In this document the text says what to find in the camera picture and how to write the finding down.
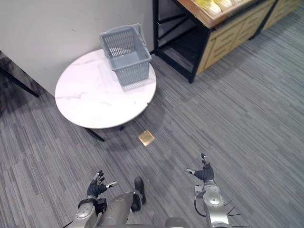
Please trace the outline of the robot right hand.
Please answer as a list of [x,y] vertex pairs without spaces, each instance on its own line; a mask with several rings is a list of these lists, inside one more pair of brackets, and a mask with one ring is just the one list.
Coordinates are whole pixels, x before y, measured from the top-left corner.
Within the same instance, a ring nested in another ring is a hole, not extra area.
[[214,171],[207,156],[204,153],[201,153],[201,157],[202,157],[201,162],[203,164],[201,170],[193,170],[190,168],[184,168],[184,170],[187,173],[194,175],[198,179],[202,180],[204,183],[214,182],[214,177],[215,177]]

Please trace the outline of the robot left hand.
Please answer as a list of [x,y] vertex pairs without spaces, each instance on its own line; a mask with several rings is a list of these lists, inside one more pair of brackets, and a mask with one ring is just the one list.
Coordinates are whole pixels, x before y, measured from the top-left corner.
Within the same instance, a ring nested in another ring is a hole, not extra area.
[[104,184],[103,181],[104,172],[102,170],[98,171],[93,177],[88,189],[86,198],[87,199],[96,199],[100,194],[104,193],[107,189],[112,188],[118,184],[118,181],[112,181],[108,184]]

